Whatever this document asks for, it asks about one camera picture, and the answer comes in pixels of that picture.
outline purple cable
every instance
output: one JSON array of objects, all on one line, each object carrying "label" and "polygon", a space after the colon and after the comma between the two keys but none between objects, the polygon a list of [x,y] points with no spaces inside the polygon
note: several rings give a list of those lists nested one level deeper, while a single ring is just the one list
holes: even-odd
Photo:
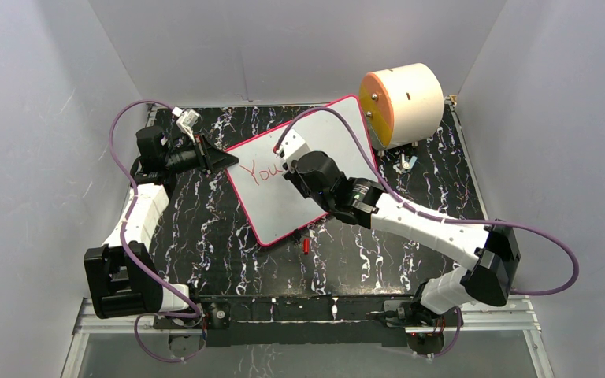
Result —
[{"label": "purple cable", "polygon": [[337,113],[337,111],[335,111],[334,109],[330,109],[330,108],[325,107],[325,106],[320,106],[320,107],[317,107],[317,108],[312,108],[312,109],[305,110],[304,112],[302,112],[299,115],[297,115],[286,126],[286,128],[284,129],[284,132],[282,133],[282,135],[280,136],[280,138],[277,140],[277,144],[275,145],[275,148],[273,150],[276,151],[277,149],[279,149],[280,144],[284,140],[284,137],[286,137],[286,134],[288,134],[288,132],[291,130],[291,128],[293,128],[293,125],[296,122],[298,122],[298,120],[300,120],[301,118],[303,118],[304,116],[306,116],[306,115],[308,115],[310,113],[314,113],[314,112],[317,112],[319,110],[322,110],[322,111],[329,112],[329,113],[333,114],[335,117],[337,117],[337,119],[340,120],[340,122],[342,122],[342,124],[344,125],[344,127],[347,129],[347,131],[351,135],[351,138],[356,143],[356,146],[358,147],[358,151],[360,151],[361,155],[363,156],[363,160],[365,160],[365,162],[369,166],[370,170],[372,170],[372,173],[374,173],[374,176],[377,177],[377,179],[379,180],[379,183],[384,187],[384,189],[397,202],[402,203],[403,206],[406,209],[408,209],[409,211],[411,211],[412,213],[414,213],[414,215],[419,215],[419,216],[424,217],[425,219],[428,219],[430,221],[437,221],[437,222],[444,221],[445,223],[449,223],[449,224],[486,224],[486,225],[491,225],[491,226],[507,226],[507,227],[512,227],[512,228],[520,228],[521,230],[530,231],[530,232],[532,232],[534,234],[537,234],[539,236],[544,237],[545,239],[551,240],[557,246],[559,246],[560,248],[562,248],[562,250],[564,250],[565,253],[567,253],[567,255],[570,257],[570,260],[572,261],[572,266],[573,266],[572,276],[563,285],[561,285],[559,287],[556,287],[554,289],[549,289],[549,290],[544,290],[544,291],[519,291],[519,290],[512,290],[511,293],[513,293],[513,294],[519,294],[519,295],[552,295],[552,294],[557,294],[557,293],[559,293],[561,291],[564,291],[564,290],[570,288],[576,282],[576,280],[578,279],[579,265],[578,265],[578,259],[576,258],[576,255],[571,250],[571,248],[569,248],[569,246],[567,246],[560,239],[556,238],[555,236],[549,234],[546,231],[540,230],[538,228],[530,227],[530,226],[525,225],[525,224],[519,224],[519,223],[514,223],[514,222],[506,222],[506,221],[502,221],[502,220],[472,220],[472,219],[453,219],[453,218],[437,217],[437,216],[434,216],[434,215],[430,215],[430,214],[418,211],[409,202],[405,202],[402,199],[402,197],[400,197],[400,195],[398,194],[398,192],[396,192],[395,190],[393,190],[393,188],[390,185],[388,185],[388,183],[386,182],[386,179],[384,179],[384,177],[381,177],[381,175],[379,174],[379,171],[377,171],[377,168],[372,164],[372,162],[370,161],[369,157],[367,156],[367,153],[363,150],[363,148],[361,146],[361,143],[358,141],[358,137],[356,137],[356,134],[354,133],[354,131],[351,130],[351,126],[349,126],[349,124],[347,123],[347,120],[345,120],[344,117],[342,117],[342,115],[339,114],[339,113]]},{"label": "purple cable", "polygon": [[144,317],[146,314],[143,313],[141,315],[138,315],[138,317],[135,318],[135,323],[133,324],[133,332],[135,333],[135,340],[138,342],[138,345],[140,345],[140,348],[150,357],[152,357],[155,360],[159,360],[161,362],[167,362],[169,364],[177,364],[180,362],[185,362],[187,360],[192,359],[193,357],[196,357],[196,354],[202,352],[205,350],[205,344],[207,342],[205,342],[202,345],[202,348],[198,349],[196,352],[189,354],[187,357],[182,357],[182,358],[166,358],[166,357],[161,357],[158,354],[156,354],[155,352],[151,351],[149,348],[147,348],[145,346],[145,343],[143,343],[143,340],[140,338],[140,334],[138,333],[138,323],[140,322],[140,318]]},{"label": "purple cable", "polygon": [[[153,272],[149,268],[147,268],[147,266],[142,261],[140,261],[140,259],[133,253],[131,248],[128,246],[128,243],[126,242],[126,235],[125,235],[126,234],[126,224],[128,222],[128,218],[131,216],[131,213],[133,212],[133,209],[135,208],[135,203],[138,201],[138,184],[135,182],[135,179],[133,178],[133,176],[131,176],[131,173],[128,171],[128,169],[126,169],[126,167],[124,167],[124,165],[121,163],[121,161],[117,157],[117,153],[114,150],[113,137],[114,137],[115,128],[117,127],[117,122],[119,121],[121,116],[124,113],[126,113],[127,110],[131,109],[133,106],[140,105],[140,104],[147,104],[147,103],[159,104],[159,105],[165,106],[168,109],[172,109],[172,106],[167,105],[160,101],[155,101],[155,100],[139,100],[136,102],[132,102],[132,103],[126,105],[122,110],[120,110],[120,112],[117,114],[117,116],[113,120],[113,123],[110,126],[110,132],[108,134],[108,147],[110,149],[110,155],[112,155],[113,160],[115,161],[115,163],[117,164],[119,169],[121,169],[121,171],[124,173],[124,175],[128,178],[128,182],[131,184],[131,187],[133,188],[133,201],[131,202],[131,205],[126,210],[126,214],[124,216],[125,219],[121,223],[119,239],[121,241],[121,245],[124,247],[124,251],[126,252],[128,257],[138,266],[138,268],[142,269],[143,272],[145,272],[149,277],[152,278],[152,280],[156,281],[158,284],[160,284],[161,286],[163,286],[166,289],[168,289],[169,291],[171,291],[174,295],[176,295],[178,298],[182,299],[185,303],[187,303],[189,305],[189,307],[191,307],[194,310],[194,313],[161,313],[161,315],[164,315],[167,317],[196,318],[201,315],[201,310],[198,308],[198,306],[189,297],[184,295],[181,291],[177,290],[173,285],[165,282],[161,277],[158,276],[158,274],[156,272]],[[138,334],[138,322],[141,317],[143,317],[143,315],[139,315],[135,319],[135,325],[134,325],[135,340],[138,342],[140,347],[143,348],[145,353],[150,355],[152,358],[156,358],[157,360],[163,361],[163,362],[171,362],[171,363],[184,362],[184,360],[194,357],[200,351],[200,350],[198,350],[188,357],[179,358],[179,359],[164,358],[164,357],[156,355],[151,350],[147,349],[147,347],[145,346],[143,341],[140,339],[140,335]]]},{"label": "purple cable", "polygon": [[458,325],[455,327],[455,333],[453,335],[453,339],[448,346],[444,347],[438,354],[435,354],[434,357],[441,357],[448,353],[449,350],[455,345],[455,342],[458,341],[458,336],[460,335],[460,325],[462,324],[462,312],[460,311],[460,307],[455,307],[455,313],[458,315]]}]

